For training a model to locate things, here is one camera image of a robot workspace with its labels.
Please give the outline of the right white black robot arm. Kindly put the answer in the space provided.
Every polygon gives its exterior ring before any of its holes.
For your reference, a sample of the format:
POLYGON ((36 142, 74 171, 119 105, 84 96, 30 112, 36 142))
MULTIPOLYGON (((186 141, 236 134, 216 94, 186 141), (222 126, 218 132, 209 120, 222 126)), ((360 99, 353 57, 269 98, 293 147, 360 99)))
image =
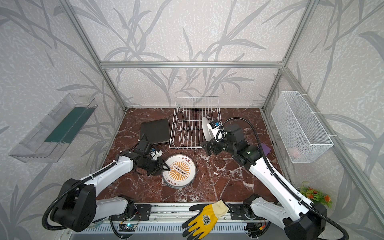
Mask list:
POLYGON ((327 216, 322 204, 314 204, 294 188, 271 164, 257 137, 257 145, 247 142, 243 129, 236 124, 225 126, 219 121, 202 118, 205 141, 201 147, 208 156, 227 152, 241 166, 258 178, 275 196, 279 205, 262 197, 251 197, 251 217, 261 217, 279 226, 290 240, 318 240, 330 224, 342 233, 342 239, 350 238, 348 232, 327 216))

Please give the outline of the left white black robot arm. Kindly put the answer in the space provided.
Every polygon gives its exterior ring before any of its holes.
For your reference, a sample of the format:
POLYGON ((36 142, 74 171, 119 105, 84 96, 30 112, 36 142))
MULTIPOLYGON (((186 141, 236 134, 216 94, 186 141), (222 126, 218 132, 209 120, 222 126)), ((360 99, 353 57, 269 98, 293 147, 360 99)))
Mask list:
POLYGON ((79 180, 67 180, 43 214, 42 226, 49 231, 81 232, 92 223, 111 216, 133 217, 136 207, 132 198, 117 196, 97 200, 97 197, 118 178, 136 169, 145 170, 148 176, 158 176, 171 169, 162 159, 162 151, 156 150, 146 135, 97 172, 79 180))

